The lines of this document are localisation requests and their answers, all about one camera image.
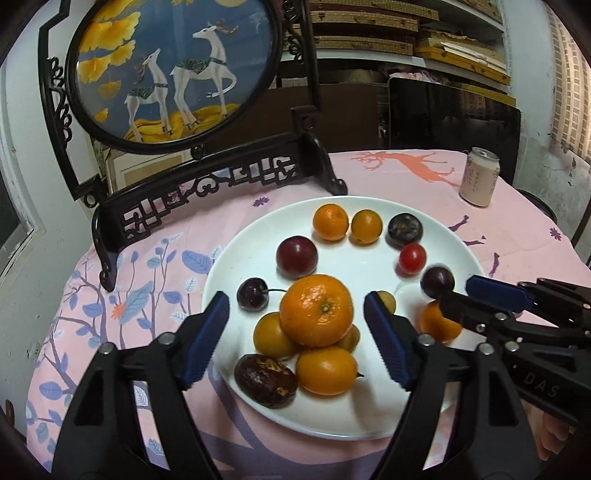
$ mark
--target white plate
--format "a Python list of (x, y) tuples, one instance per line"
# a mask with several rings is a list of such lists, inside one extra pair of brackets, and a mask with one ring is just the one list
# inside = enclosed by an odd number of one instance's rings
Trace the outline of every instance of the white plate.
[[(361, 341), (353, 355), (359, 364), (359, 372), (365, 377), (357, 380), (349, 392), (337, 397), (316, 397), (300, 388), (290, 405), (272, 410), (247, 397), (236, 385), (233, 371), (242, 355), (255, 352), (252, 341), (254, 327), (263, 314), (279, 310), (282, 294), (272, 292), (269, 306), (263, 312), (248, 313), (238, 307), (236, 291), (250, 277), (263, 278), (269, 288), (288, 288), (291, 281), (277, 273), (277, 246), (293, 235), (312, 238), (312, 218), (316, 209), (325, 203), (341, 205), (349, 219), (359, 210), (374, 210), (384, 222), (384, 233), (380, 239), (367, 247), (352, 244), (348, 237), (337, 244), (325, 244), (314, 239), (319, 253), (316, 273), (338, 278), (353, 297), (353, 322), (361, 332)], [(259, 218), (228, 243), (209, 273), (202, 306), (205, 308), (218, 290), (230, 297), (230, 319), (213, 360), (234, 392), (252, 408), (280, 425), (317, 437), (359, 440), (393, 434), (408, 393), (388, 376), (363, 318), (362, 306), (370, 291), (390, 291), (395, 294), (398, 303), (396, 314), (414, 321), (418, 311), (430, 301), (420, 289), (420, 274), (411, 279), (397, 276), (398, 251), (389, 246), (384, 238), (389, 220), (403, 212), (412, 213), (423, 223), (421, 244), (427, 251), (427, 266), (448, 266), (456, 278), (456, 291), (465, 293), (466, 280), (471, 275), (483, 274), (472, 252), (440, 222), (418, 210), (387, 200), (354, 196), (306, 200)], [(464, 330), (452, 346), (474, 350), (482, 341), (480, 335)], [(294, 361), (288, 365), (293, 369)], [(456, 395), (455, 385), (448, 385), (442, 411), (454, 402)]]

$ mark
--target leaf pattern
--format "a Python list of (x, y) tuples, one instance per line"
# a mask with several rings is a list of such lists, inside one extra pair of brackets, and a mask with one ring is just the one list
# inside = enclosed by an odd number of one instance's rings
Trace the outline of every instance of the leaf pattern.
[(154, 282), (150, 280), (139, 290), (134, 290), (129, 294), (127, 300), (125, 301), (125, 311), (119, 318), (121, 324), (128, 322), (139, 312), (141, 312), (141, 310), (146, 306), (146, 303), (148, 303), (148, 297), (150, 296), (150, 292), (152, 292), (153, 288)]
[(181, 259), (183, 260), (184, 266), (195, 273), (206, 275), (212, 269), (213, 260), (208, 255), (185, 250), (181, 254)]

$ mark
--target blue gripper pad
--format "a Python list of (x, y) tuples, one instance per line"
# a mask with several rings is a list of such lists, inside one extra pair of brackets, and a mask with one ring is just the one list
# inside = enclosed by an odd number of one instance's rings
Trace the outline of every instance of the blue gripper pad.
[[(399, 383), (402, 388), (407, 388), (415, 380), (409, 358), (409, 355), (416, 355), (411, 350), (411, 339), (417, 336), (413, 326), (403, 317), (390, 315), (375, 292), (365, 297), (363, 315), (390, 378)], [(399, 336), (392, 327), (393, 318), (400, 323), (401, 330), (404, 332), (402, 336)], [(410, 327), (412, 332), (407, 330), (406, 326)]]
[(523, 288), (478, 275), (466, 280), (466, 293), (470, 298), (514, 313), (521, 313), (533, 306)]
[(187, 350), (185, 370), (181, 376), (181, 380), (186, 386), (203, 378), (213, 351), (216, 349), (217, 342), (230, 317), (228, 296), (223, 292), (217, 292), (201, 315), (204, 316), (203, 324)]

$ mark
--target moon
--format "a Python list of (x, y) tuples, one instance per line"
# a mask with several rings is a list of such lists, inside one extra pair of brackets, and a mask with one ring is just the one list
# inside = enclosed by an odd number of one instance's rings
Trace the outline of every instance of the moon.
[(216, 0), (216, 2), (223, 7), (232, 8), (242, 5), (246, 0)]

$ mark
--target orange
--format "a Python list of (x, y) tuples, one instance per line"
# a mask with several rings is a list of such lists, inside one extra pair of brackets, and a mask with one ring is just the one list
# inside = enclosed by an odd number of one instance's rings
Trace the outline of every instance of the orange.
[(382, 234), (382, 219), (373, 210), (360, 210), (351, 220), (351, 238), (360, 245), (374, 243)]
[(353, 323), (349, 290), (328, 275), (296, 280), (279, 305), (283, 331), (305, 346), (329, 346), (343, 338)]
[(342, 207), (334, 203), (327, 203), (316, 210), (312, 225), (322, 240), (336, 242), (347, 234), (349, 217)]
[(262, 316), (255, 326), (252, 339), (259, 353), (276, 360), (290, 358), (298, 351), (297, 344), (281, 328), (279, 312)]
[(355, 347), (359, 343), (359, 340), (361, 340), (361, 333), (359, 329), (355, 325), (351, 325), (351, 328), (347, 332), (347, 335), (345, 335), (343, 338), (341, 338), (341, 340), (336, 342), (335, 345), (344, 348), (348, 352), (352, 352), (353, 350), (355, 350)]
[(338, 395), (357, 379), (357, 362), (347, 350), (330, 346), (302, 352), (295, 364), (298, 384), (318, 395)]
[(429, 333), (441, 343), (449, 343), (462, 332), (462, 325), (443, 316), (436, 301), (429, 303), (418, 318), (420, 332)]

